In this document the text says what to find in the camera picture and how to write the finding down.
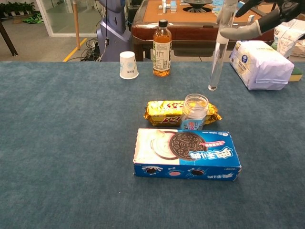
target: gold wrapper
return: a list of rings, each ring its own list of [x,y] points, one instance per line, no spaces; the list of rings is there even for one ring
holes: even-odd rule
[[[152,125],[179,126],[183,112],[184,101],[150,101],[145,108],[144,118]],[[215,105],[208,105],[204,124],[222,120]]]

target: bottle cap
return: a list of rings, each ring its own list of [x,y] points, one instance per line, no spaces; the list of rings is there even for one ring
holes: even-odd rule
[[[159,20],[159,27],[167,27],[167,20]]]

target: glass test tube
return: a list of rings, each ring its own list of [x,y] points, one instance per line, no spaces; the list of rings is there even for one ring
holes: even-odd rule
[[[232,27],[237,3],[238,0],[224,0],[224,4],[221,10],[221,18],[219,21],[219,29],[213,54],[211,79],[208,87],[211,91],[216,90],[218,86],[221,71],[223,69],[224,64],[224,54],[227,50],[229,42],[229,39],[223,37],[219,31],[223,28]]]

